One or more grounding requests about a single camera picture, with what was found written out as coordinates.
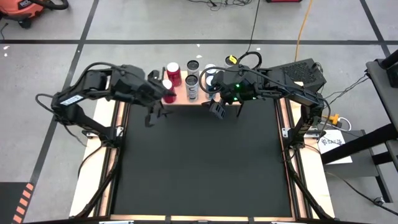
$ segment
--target gray floor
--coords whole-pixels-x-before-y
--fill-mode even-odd
[[[92,62],[130,63],[146,72],[160,70],[171,61],[182,64],[196,59],[204,65],[222,65],[229,54],[241,55],[247,44],[200,44],[208,39],[250,39],[257,0],[245,7],[228,6],[213,12],[205,4],[183,0],[69,0],[67,11],[48,11],[29,30],[15,22],[3,34],[7,40],[49,40],[31,44],[0,44],[0,182],[29,181],[42,148],[51,114],[34,101],[37,93],[62,89],[94,1],[98,7],[87,40],[178,40],[175,44],[85,44],[72,83]],[[294,59],[295,45],[309,0],[302,3],[268,4],[261,0],[255,40],[292,40],[287,45],[253,44],[263,56],[263,67]],[[385,40],[398,40],[398,2],[366,0]],[[0,21],[0,27],[6,21]],[[184,40],[198,40],[185,43]],[[323,95],[340,91],[364,75],[365,63],[383,58],[384,52],[364,12],[360,0],[314,0],[303,40],[371,40],[373,45],[300,46],[299,58],[320,62],[328,83]],[[54,44],[53,40],[75,40]],[[398,45],[388,45],[390,52]],[[254,64],[250,58],[248,65]],[[84,103],[92,115],[95,102]],[[371,82],[345,94],[331,106],[332,113],[348,118],[353,129],[372,131],[389,122]],[[72,128],[74,133],[79,129]],[[76,186],[76,173],[84,147],[61,126],[55,129],[25,222],[67,218]],[[385,151],[384,146],[374,149]],[[394,201],[398,201],[398,175],[392,164],[381,166]],[[370,197],[380,196],[374,178],[349,180]],[[342,181],[328,177],[335,214],[341,220],[366,223],[396,223],[396,218],[356,195]],[[398,202],[387,205],[398,210]]]

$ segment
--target yellow cable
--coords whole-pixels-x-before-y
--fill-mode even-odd
[[[303,32],[303,28],[304,28],[305,22],[307,21],[308,14],[310,13],[312,1],[313,1],[313,0],[310,0],[310,4],[308,5],[307,12],[305,13],[305,17],[304,17],[303,24],[301,25],[300,32],[298,33],[297,45],[296,45],[296,53],[295,53],[295,55],[294,55],[294,61],[295,61],[295,62],[297,61],[297,54],[299,54],[299,46],[300,46],[301,33]]]

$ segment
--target silver can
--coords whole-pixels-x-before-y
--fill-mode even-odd
[[[205,68],[210,68],[210,67],[215,67],[215,65],[213,65],[213,64],[208,64],[208,65],[206,65]],[[206,71],[206,78],[209,77],[210,75],[215,75],[216,72],[217,72],[217,69],[210,69],[210,70],[207,70],[207,71]]]
[[[194,102],[198,99],[199,93],[199,79],[194,75],[189,75],[185,79],[185,86],[187,87],[187,97],[189,102]]]
[[[199,78],[199,62],[191,60],[187,63],[188,75],[194,75]]]
[[[233,61],[231,61],[230,56],[227,56],[227,57],[225,58],[225,67],[226,67],[226,68],[229,68],[229,67],[232,67],[232,66],[234,66],[234,65],[235,65],[235,63],[234,63]]]
[[[206,78],[206,89],[207,89],[208,91],[214,91],[214,90],[215,90],[215,88],[211,86],[211,81],[213,80],[213,78],[214,78],[213,75],[211,75],[211,76],[209,76],[209,77]],[[215,94],[214,94],[214,93],[213,93],[213,94],[206,93],[206,97],[207,97],[209,100],[211,100],[211,99],[214,99]]]

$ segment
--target black table surface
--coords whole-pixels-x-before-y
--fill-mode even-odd
[[[219,120],[201,106],[174,111],[144,127],[132,106],[124,133],[117,215],[291,217],[272,100],[228,106]]]

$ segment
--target wooden board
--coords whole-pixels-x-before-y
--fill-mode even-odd
[[[100,99],[97,102],[93,119],[103,126],[110,126],[112,122],[114,101],[106,101]],[[92,153],[101,145],[98,138],[87,140],[87,147],[85,157]],[[97,153],[89,158],[81,168],[79,179],[77,180],[75,195],[73,197],[72,207],[70,209],[70,216],[77,215],[83,210],[86,204],[90,201],[94,193],[97,191],[100,184],[101,171],[105,158],[106,148],[103,147]]]
[[[294,123],[297,124],[301,117],[301,105],[293,101],[290,102],[292,107]],[[319,150],[317,140],[305,139],[305,144],[312,146]],[[323,164],[319,153],[315,152],[309,147],[301,149],[301,160],[304,169],[305,181],[307,182],[307,189],[311,192],[312,196],[324,209],[324,211],[331,217],[335,216],[333,206],[331,204],[328,183],[323,170]],[[317,214],[312,210],[312,215],[317,218]]]
[[[187,71],[181,71],[181,79],[182,83],[180,86],[174,87],[175,94],[177,95],[176,100],[173,103],[166,103],[164,100],[162,100],[162,103],[164,105],[201,105],[204,102],[210,101],[206,94],[200,86],[198,86],[198,99],[194,102],[189,102],[188,101],[188,95],[187,95],[187,87],[185,86],[185,78],[188,76]],[[204,76],[202,78],[202,85],[206,86]],[[220,94],[216,93],[215,96],[215,101],[220,100]]]

